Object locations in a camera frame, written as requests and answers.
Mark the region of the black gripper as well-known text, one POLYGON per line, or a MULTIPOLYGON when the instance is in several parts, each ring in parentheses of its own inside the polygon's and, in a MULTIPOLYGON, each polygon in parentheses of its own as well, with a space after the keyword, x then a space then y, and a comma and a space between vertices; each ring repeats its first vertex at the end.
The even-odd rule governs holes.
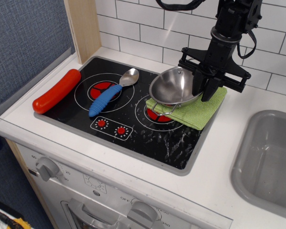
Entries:
POLYGON ((225 37, 213 35, 207 50, 182 48, 178 65, 193 73, 192 95, 203 92, 201 101, 208 102, 219 87, 226 86, 242 92, 251 74, 236 64, 232 58, 235 49, 239 52, 242 36, 225 37))

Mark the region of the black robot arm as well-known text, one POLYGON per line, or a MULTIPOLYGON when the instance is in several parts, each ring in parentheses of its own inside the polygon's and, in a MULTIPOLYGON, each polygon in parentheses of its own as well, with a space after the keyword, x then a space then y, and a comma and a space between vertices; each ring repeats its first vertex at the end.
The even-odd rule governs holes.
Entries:
POLYGON ((182 49, 179 66, 192 72, 192 94, 202 94, 207 102, 219 87, 227 86, 242 92, 251 75, 233 60, 235 50, 240 50, 243 34, 257 43, 252 30, 262 18, 260 0, 221 0, 217 21, 211 29, 212 39, 207 50, 182 49))

